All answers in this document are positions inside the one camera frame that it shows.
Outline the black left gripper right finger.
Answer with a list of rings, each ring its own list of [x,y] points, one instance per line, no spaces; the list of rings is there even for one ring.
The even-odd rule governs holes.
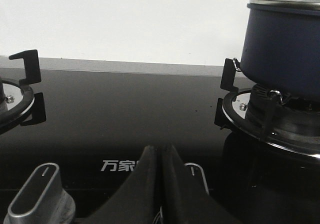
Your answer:
[[[161,153],[166,224],[239,224],[240,221],[211,198],[184,165],[174,146]]]

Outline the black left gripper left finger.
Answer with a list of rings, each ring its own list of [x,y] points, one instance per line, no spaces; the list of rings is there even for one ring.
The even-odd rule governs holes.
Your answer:
[[[94,156],[80,167],[85,197],[77,224],[151,224],[157,204],[157,153],[146,146],[141,156]]]

